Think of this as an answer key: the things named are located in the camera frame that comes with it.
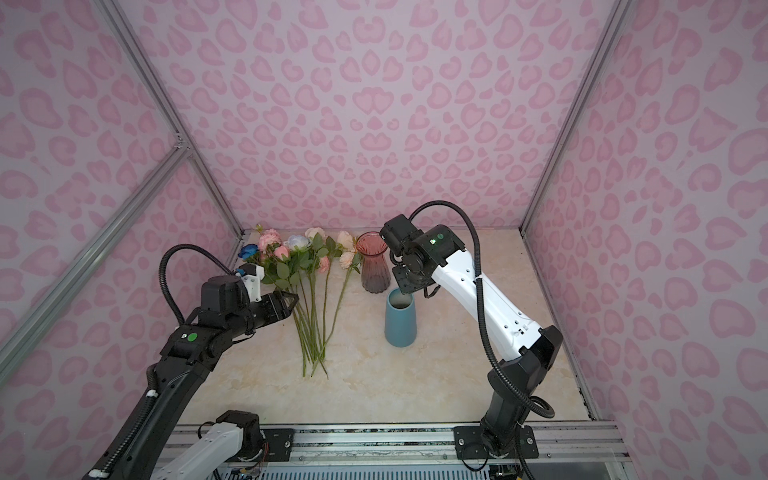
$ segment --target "pink rose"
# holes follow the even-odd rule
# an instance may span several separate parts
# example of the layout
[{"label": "pink rose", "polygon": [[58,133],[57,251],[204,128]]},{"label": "pink rose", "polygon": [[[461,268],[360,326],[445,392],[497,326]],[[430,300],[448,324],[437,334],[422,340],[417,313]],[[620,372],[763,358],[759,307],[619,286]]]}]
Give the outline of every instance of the pink rose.
[{"label": "pink rose", "polygon": [[266,248],[273,243],[282,244],[283,241],[280,239],[280,234],[277,233],[277,230],[271,228],[262,233],[261,237],[259,237],[259,250],[266,252]]},{"label": "pink rose", "polygon": [[320,259],[320,265],[317,271],[320,273],[325,273],[331,268],[331,260],[328,258],[327,255],[325,255],[323,258]]},{"label": "pink rose", "polygon": [[352,261],[355,259],[354,252],[344,252],[339,257],[339,264],[344,270],[349,269],[352,266]]},{"label": "pink rose", "polygon": [[288,260],[290,258],[290,252],[288,251],[288,247],[285,245],[280,245],[275,249],[275,257],[277,257],[280,260]]}]

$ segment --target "white zip tie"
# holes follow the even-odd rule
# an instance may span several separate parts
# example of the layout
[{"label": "white zip tie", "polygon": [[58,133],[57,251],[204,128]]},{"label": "white zip tie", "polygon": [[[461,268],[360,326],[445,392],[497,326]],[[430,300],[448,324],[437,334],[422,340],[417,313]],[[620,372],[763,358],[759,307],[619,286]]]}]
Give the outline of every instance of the white zip tie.
[{"label": "white zip tie", "polygon": [[88,472],[88,476],[91,478],[109,478],[109,474],[107,472],[103,472],[101,470],[98,470],[97,468],[94,468],[90,472]]}]

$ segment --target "mounting plate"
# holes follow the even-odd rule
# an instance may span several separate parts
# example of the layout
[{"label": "mounting plate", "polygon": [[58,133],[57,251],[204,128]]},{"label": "mounting plate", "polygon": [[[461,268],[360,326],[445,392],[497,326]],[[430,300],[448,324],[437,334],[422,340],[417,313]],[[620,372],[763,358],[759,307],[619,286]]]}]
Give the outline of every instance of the mounting plate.
[{"label": "mounting plate", "polygon": [[288,462],[293,448],[293,429],[264,429],[263,432],[264,441],[269,446],[266,461]]},{"label": "mounting plate", "polygon": [[[456,447],[456,457],[463,460],[485,460],[488,457],[488,451],[482,443],[482,433],[483,429],[479,425],[454,427],[453,444]],[[530,426],[524,426],[520,431],[519,450],[523,458],[538,458],[538,447]],[[515,457],[513,452],[510,453],[506,458]]]}]

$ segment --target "blue vase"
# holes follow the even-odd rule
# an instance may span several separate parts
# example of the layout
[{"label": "blue vase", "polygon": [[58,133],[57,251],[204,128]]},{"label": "blue vase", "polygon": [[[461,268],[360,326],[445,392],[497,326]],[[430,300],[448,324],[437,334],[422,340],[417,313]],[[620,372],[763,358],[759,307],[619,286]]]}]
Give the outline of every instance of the blue vase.
[{"label": "blue vase", "polygon": [[416,340],[416,305],[413,294],[404,295],[399,288],[386,297],[384,336],[393,346],[408,346]]}]

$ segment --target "robotic arm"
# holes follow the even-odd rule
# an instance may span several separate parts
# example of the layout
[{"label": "robotic arm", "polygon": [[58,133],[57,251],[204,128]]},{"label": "robotic arm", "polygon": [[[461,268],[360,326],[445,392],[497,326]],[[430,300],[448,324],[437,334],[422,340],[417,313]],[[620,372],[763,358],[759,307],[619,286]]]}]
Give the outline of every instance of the robotic arm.
[{"label": "robotic arm", "polygon": [[[461,239],[445,225],[426,233],[413,225],[413,218],[433,205],[450,207],[462,216],[475,244],[474,259]],[[391,219],[380,234],[389,246],[390,260],[395,264],[392,272],[403,293],[424,290],[429,298],[443,288],[478,320],[483,347],[493,367],[488,381],[494,389],[491,406],[481,421],[482,443],[493,456],[512,453],[517,448],[518,427],[529,412],[554,417],[550,405],[531,394],[554,365],[562,334],[554,326],[541,328],[482,275],[477,232],[456,205],[442,200],[428,202],[410,218],[398,215]],[[427,293],[432,284],[437,287]],[[501,362],[496,359],[491,342],[500,352]]]},{"label": "robotic arm", "polygon": [[[178,307],[164,285],[164,265],[173,252],[183,248],[215,260],[194,245],[182,244],[168,250],[161,261],[161,288],[175,313]],[[147,369],[143,399],[84,480],[149,479],[181,413],[222,354],[242,341],[235,340],[238,336],[253,335],[256,329],[286,319],[292,313],[297,295],[281,291],[261,295],[262,267],[246,264],[243,270],[230,272],[215,261],[228,274],[212,277],[203,284],[200,307],[190,318],[183,321],[178,313],[180,326],[161,350],[161,360]],[[258,415],[230,410],[217,419],[214,428],[189,452],[159,472],[158,478],[204,478],[210,474],[212,465],[230,457],[249,461],[260,452],[263,454],[263,444]],[[206,451],[205,455],[200,454],[201,449]]]}]

